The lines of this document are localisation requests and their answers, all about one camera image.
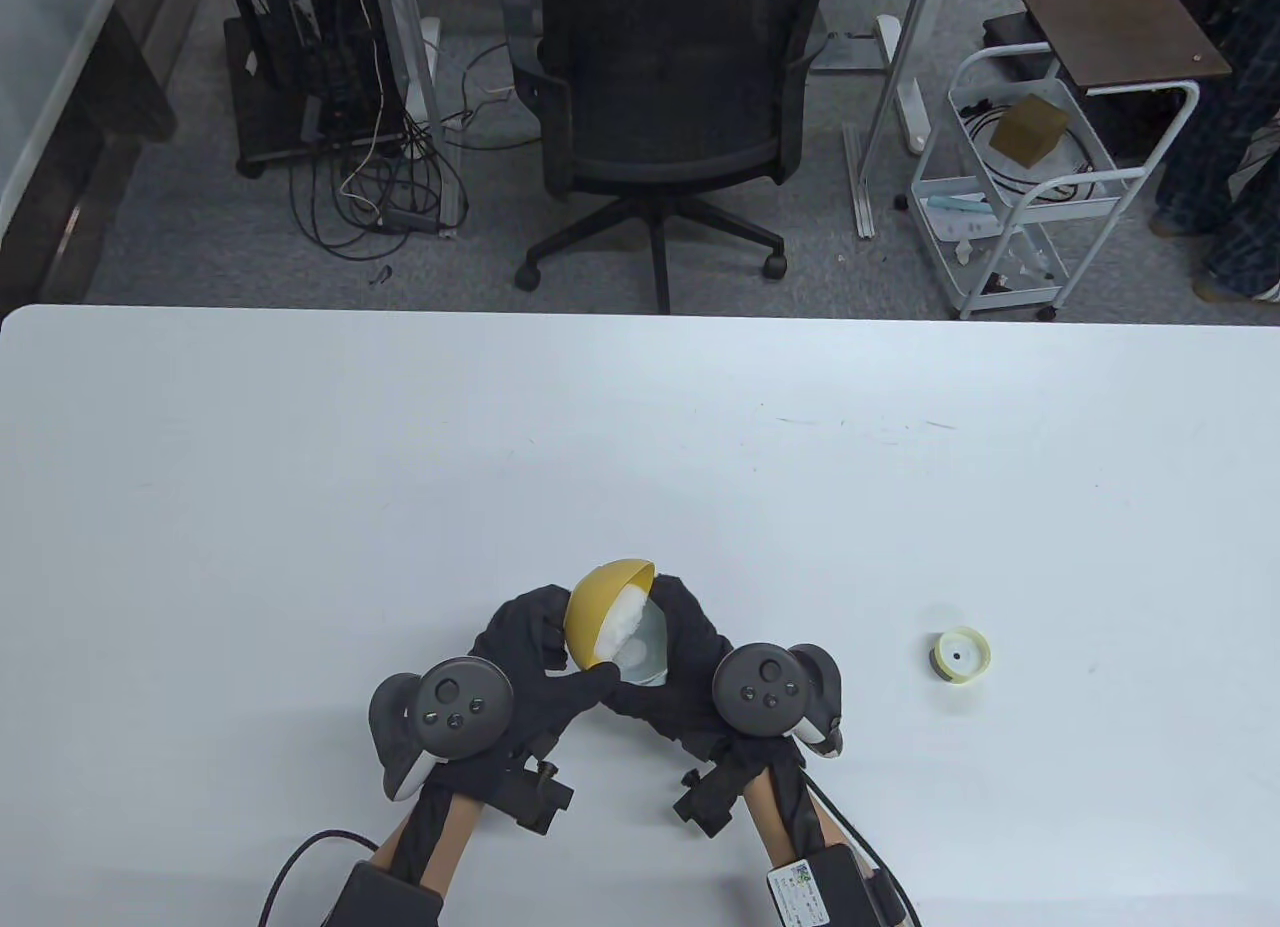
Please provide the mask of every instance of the chair armrest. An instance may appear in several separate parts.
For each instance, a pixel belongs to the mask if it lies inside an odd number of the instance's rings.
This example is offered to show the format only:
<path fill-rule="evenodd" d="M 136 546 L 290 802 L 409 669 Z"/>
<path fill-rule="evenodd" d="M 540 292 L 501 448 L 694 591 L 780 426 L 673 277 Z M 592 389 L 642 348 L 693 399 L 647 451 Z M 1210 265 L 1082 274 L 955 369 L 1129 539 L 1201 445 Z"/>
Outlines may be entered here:
<path fill-rule="evenodd" d="M 538 59 L 535 0 L 502 0 L 502 23 L 516 95 L 543 127 L 543 181 L 553 195 L 573 182 L 573 118 L 570 86 Z"/>

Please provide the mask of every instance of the plaid pants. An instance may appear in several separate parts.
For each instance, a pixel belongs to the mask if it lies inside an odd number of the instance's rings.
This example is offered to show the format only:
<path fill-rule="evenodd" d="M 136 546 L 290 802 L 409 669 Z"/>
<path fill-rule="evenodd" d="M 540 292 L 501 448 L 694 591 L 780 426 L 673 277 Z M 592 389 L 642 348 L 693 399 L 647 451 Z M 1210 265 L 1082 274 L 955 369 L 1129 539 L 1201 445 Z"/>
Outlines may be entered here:
<path fill-rule="evenodd" d="M 1233 76 L 1203 83 L 1201 102 L 1166 156 L 1161 215 L 1189 233 L 1216 233 L 1206 266 L 1248 297 L 1280 297 L 1280 154 L 1231 201 L 1253 133 L 1280 110 L 1280 0 L 1245 0 L 1221 50 Z"/>

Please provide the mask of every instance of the sticker label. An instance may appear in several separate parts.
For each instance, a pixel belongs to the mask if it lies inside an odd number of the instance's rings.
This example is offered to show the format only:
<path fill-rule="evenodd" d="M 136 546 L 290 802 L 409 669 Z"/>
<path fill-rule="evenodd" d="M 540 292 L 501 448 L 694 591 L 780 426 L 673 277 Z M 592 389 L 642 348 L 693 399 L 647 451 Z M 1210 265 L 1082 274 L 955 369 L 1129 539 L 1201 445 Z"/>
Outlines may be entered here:
<path fill-rule="evenodd" d="M 831 923 L 808 860 L 769 871 L 769 892 L 773 894 L 782 927 L 823 927 Z"/>

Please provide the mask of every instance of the carpet floor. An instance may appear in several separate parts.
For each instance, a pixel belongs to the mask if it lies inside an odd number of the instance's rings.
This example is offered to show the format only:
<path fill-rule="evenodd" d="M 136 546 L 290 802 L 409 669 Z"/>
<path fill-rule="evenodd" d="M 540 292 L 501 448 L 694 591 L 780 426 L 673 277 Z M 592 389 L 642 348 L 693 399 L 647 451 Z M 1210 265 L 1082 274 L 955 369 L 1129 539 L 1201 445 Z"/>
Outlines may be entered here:
<path fill-rule="evenodd" d="M 906 0 L 823 0 L 833 29 L 868 29 L 879 12 L 904 12 Z M 1014 12 L 1019 0 L 947 0 L 936 35 L 918 60 L 928 99 L 937 99 L 950 72 L 978 49 L 982 22 Z M 364 307 L 398 310 L 513 310 L 649 312 L 654 310 L 648 237 L 630 223 L 541 265 L 539 291 L 512 288 L 527 246 L 602 204 L 575 196 L 558 204 L 543 189 L 536 146 L 503 152 L 467 151 L 461 160 L 471 204 L 456 239 L 413 236 L 388 260 L 347 262 L 311 246 L 289 214 L 288 172 L 257 181 L 234 172 L 236 124 L 225 68 L 223 18 L 233 0 L 202 0 L 170 85 L 180 127 L 165 145 L 148 147 L 115 216 L 86 302 L 192 306 Z M 499 35 L 449 35 L 444 18 L 439 70 L 442 102 L 458 106 L 462 65 Z M 468 92 L 509 83 L 504 51 L 485 58 L 468 77 Z M 906 214 L 892 209 L 905 191 L 914 159 L 896 123 L 874 168 L 872 196 L 878 237 L 854 229 L 841 141 L 842 122 L 868 127 L 878 77 L 810 77 L 804 163 L 786 184 L 754 181 L 712 195 L 728 210 L 786 237 L 787 277 L 759 274 L 765 251 L 690 224 L 668 230 L 672 305 L 677 314 L 815 318 L 946 318 L 938 273 Z M 536 122 L 518 100 L 479 114 L 474 143 L 521 140 Z M 938 164 L 954 165 L 941 146 Z M 1097 323 L 1277 324 L 1280 307 L 1207 305 L 1190 291 L 1201 241 L 1161 241 L 1147 229 L 1152 184 L 1139 197 L 1061 320 Z M 337 236 L 339 228 L 333 227 Z M 1097 225 L 1060 224 L 1053 230 L 1070 264 L 1083 255 Z M 1027 310 L 983 314 L 1030 319 Z"/>

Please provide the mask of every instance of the tape roll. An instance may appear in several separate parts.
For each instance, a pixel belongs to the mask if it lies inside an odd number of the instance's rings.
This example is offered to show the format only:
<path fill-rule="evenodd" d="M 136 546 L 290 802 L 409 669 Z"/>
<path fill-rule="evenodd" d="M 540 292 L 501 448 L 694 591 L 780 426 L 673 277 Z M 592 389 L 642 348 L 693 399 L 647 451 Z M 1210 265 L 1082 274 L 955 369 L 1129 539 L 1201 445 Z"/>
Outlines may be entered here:
<path fill-rule="evenodd" d="M 973 627 L 954 627 L 933 644 L 929 666 L 947 684 L 969 684 L 991 666 L 991 644 Z"/>

